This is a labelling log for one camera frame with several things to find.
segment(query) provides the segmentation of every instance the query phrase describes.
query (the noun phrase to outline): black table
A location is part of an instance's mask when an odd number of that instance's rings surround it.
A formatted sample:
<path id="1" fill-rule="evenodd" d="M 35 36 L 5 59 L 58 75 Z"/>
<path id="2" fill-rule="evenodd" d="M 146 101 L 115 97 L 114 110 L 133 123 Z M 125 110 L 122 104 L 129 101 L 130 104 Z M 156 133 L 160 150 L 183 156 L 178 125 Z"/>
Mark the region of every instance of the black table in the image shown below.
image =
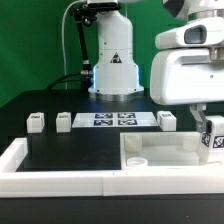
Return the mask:
<path id="1" fill-rule="evenodd" d="M 177 131 L 194 131 L 195 121 L 188 105 L 159 106 L 150 97 L 136 98 L 128 102 L 112 103 L 89 99 L 87 94 L 76 90 L 28 91 L 0 109 L 0 152 L 16 137 L 28 137 L 29 154 L 18 171 L 45 170 L 100 170 L 120 169 L 119 135 L 121 132 L 161 131 L 158 127 L 133 128 L 81 128 L 70 134 L 57 134 L 55 119 L 58 112 L 153 112 L 171 111 L 177 117 Z M 32 112 L 44 112 L 46 127 L 42 134 L 28 135 L 26 119 Z M 207 115 L 223 115 L 224 104 L 209 104 Z M 70 163 L 69 147 L 74 144 L 77 160 Z M 67 144 L 67 153 L 60 158 L 60 142 Z M 88 147 L 95 144 L 99 151 L 89 155 Z M 38 157 L 45 146 L 56 147 L 47 156 L 54 161 L 46 162 Z M 86 156 L 85 164 L 80 158 Z M 116 197 L 61 197 L 61 198 L 7 198 L 0 199 L 0 223 L 222 223 L 224 220 L 224 194 L 197 195 L 148 195 Z"/>

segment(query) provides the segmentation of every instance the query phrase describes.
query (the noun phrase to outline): small white cube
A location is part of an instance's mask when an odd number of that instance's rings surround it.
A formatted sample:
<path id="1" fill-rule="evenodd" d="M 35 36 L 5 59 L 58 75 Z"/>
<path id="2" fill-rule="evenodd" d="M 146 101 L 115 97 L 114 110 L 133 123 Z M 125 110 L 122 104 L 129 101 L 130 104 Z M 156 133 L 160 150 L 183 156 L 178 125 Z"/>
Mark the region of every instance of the small white cube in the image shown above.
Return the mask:
<path id="1" fill-rule="evenodd" d="M 58 113 L 56 119 L 57 133 L 64 133 L 71 131 L 71 113 Z"/>
<path id="2" fill-rule="evenodd" d="M 163 131 L 176 131 L 177 119 L 170 111 L 158 111 L 157 123 Z"/>
<path id="3" fill-rule="evenodd" d="M 27 133 L 41 133 L 45 125 L 44 113 L 31 113 L 26 124 Z"/>

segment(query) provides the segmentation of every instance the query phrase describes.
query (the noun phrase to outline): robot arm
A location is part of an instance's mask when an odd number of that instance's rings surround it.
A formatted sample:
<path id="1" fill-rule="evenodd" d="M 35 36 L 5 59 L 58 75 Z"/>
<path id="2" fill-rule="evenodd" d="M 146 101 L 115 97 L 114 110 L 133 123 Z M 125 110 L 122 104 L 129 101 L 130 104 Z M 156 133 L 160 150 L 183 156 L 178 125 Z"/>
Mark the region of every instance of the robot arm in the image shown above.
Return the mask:
<path id="1" fill-rule="evenodd" d="M 152 99 L 163 105 L 190 104 L 199 132 L 210 132 L 203 111 L 224 100 L 224 0 L 163 0 L 164 8 L 185 26 L 156 37 L 162 51 L 152 63 Z"/>

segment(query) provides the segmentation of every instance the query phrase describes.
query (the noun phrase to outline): cable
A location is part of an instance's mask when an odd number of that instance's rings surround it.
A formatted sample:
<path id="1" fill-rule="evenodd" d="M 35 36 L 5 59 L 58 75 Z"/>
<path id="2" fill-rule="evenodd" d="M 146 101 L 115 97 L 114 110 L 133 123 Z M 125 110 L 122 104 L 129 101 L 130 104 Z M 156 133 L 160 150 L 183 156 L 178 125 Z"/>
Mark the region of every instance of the cable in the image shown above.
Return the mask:
<path id="1" fill-rule="evenodd" d="M 66 61 L 66 52 L 65 52 L 65 19 L 66 19 L 66 15 L 69 11 L 69 9 L 78 3 L 82 3 L 82 2 L 86 2 L 86 0 L 79 0 L 79 1 L 75 1 L 72 2 L 67 9 L 64 12 L 63 15 L 63 19 L 62 19 L 62 25 L 61 25 L 61 38 L 62 38 L 62 51 L 63 51 L 63 60 L 64 60 L 64 75 L 67 75 L 67 61 Z"/>
<path id="2" fill-rule="evenodd" d="M 57 80 L 55 80 L 50 85 L 48 85 L 45 90 L 51 90 L 58 83 L 67 83 L 67 82 L 70 82 L 70 81 L 74 81 L 74 80 L 65 80 L 65 79 L 68 79 L 68 78 L 74 77 L 74 76 L 80 76 L 80 73 L 74 73 L 74 74 L 64 75 L 64 76 L 58 78 Z"/>
<path id="3" fill-rule="evenodd" d="M 56 86 L 57 84 L 60 84 L 60 83 L 68 83 L 68 82 L 80 82 L 81 80 L 64 80 L 64 81 L 59 81 L 59 82 L 55 82 L 55 83 L 52 83 L 51 85 L 49 85 L 46 90 L 51 90 L 54 86 Z"/>

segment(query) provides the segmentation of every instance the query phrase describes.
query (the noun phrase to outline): black cable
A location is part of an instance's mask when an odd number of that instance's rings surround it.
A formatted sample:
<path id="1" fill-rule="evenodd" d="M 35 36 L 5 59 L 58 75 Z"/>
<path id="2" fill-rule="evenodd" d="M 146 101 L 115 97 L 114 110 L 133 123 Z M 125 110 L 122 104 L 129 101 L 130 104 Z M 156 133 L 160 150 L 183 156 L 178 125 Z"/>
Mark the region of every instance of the black cable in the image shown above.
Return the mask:
<path id="1" fill-rule="evenodd" d="M 69 80 L 65 80 L 68 79 L 70 77 L 74 77 L 74 76 L 80 76 L 80 73 L 74 73 L 74 74 L 68 74 L 68 75 L 64 75 L 60 78 L 58 78 L 57 80 L 55 80 L 53 83 L 51 83 L 50 85 L 47 86 L 47 88 L 45 90 L 51 90 L 55 85 L 57 85 L 58 83 L 66 83 L 69 82 Z"/>

